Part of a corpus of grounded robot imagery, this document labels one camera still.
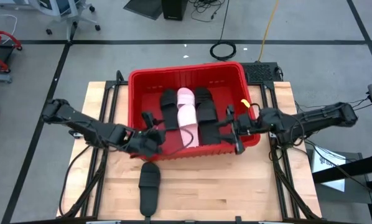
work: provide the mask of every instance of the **gray floor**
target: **gray floor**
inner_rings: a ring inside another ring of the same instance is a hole
[[[211,23],[190,18],[189,4],[182,22],[153,21],[125,11],[127,1],[90,1],[96,14],[85,16],[99,21],[102,31],[80,24],[77,40],[162,40],[217,39],[225,10]],[[372,0],[354,0],[372,39]],[[262,38],[274,0],[231,1],[224,39]],[[64,39],[64,27],[45,34],[50,18],[35,11],[0,8],[0,14],[18,17],[15,36],[22,40]],[[12,18],[0,18],[0,29],[11,32]],[[363,40],[353,14],[344,0],[281,1],[268,39],[271,40]],[[55,91],[81,109],[90,81],[112,80],[116,70],[128,78],[140,68],[214,62],[211,45],[73,45]],[[253,62],[259,45],[238,45],[233,60]],[[11,68],[13,83],[0,83],[0,222],[17,179],[35,125],[55,73],[63,45],[25,45],[15,52]],[[226,47],[216,49],[226,54]],[[302,105],[365,98],[372,83],[372,56],[366,45],[266,45],[263,62],[278,62]],[[331,150],[372,155],[372,109],[357,112],[359,122],[350,129],[329,128],[312,137]],[[43,220],[56,214],[58,197],[68,165],[73,139],[67,128],[45,125],[12,222]],[[365,206],[320,201],[324,217],[335,221],[369,223]]]

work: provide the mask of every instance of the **red basket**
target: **red basket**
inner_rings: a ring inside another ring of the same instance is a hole
[[[164,90],[170,88],[177,91],[186,87],[194,91],[197,87],[208,88],[212,94],[216,112],[220,121],[226,118],[226,107],[233,105],[235,115],[245,113],[247,108],[242,99],[251,102],[244,70],[236,62],[208,63],[183,67],[156,68],[136,70],[129,77],[128,126],[146,129],[142,119],[143,111],[150,111],[156,119],[162,119],[160,97]],[[252,110],[250,116],[255,118]],[[221,134],[230,133],[230,125],[220,128]],[[242,138],[244,146],[255,146],[260,135],[254,134]],[[151,158],[154,160],[176,159],[182,157],[208,156],[232,153],[235,146],[222,141],[221,144],[190,147],[183,146],[180,131],[168,131],[165,134],[163,153]]]

